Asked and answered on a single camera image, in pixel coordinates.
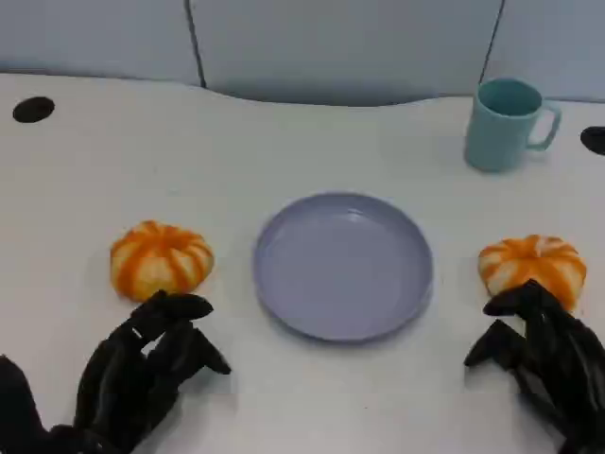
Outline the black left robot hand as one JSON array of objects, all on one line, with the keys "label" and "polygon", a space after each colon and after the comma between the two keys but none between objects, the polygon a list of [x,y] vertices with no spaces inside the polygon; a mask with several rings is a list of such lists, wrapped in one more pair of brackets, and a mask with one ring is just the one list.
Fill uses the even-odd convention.
[{"label": "black left robot hand", "polygon": [[203,297],[159,290],[103,340],[78,383],[74,426],[131,453],[162,423],[180,385],[204,368],[231,367],[193,325],[212,312]]}]

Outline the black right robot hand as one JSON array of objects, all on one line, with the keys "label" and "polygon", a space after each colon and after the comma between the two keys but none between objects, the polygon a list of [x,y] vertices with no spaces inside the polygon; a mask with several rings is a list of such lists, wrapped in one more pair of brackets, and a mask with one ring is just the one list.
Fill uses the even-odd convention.
[{"label": "black right robot hand", "polygon": [[496,363],[529,405],[563,437],[561,453],[604,451],[604,346],[537,281],[494,295],[495,318],[464,360]]}]

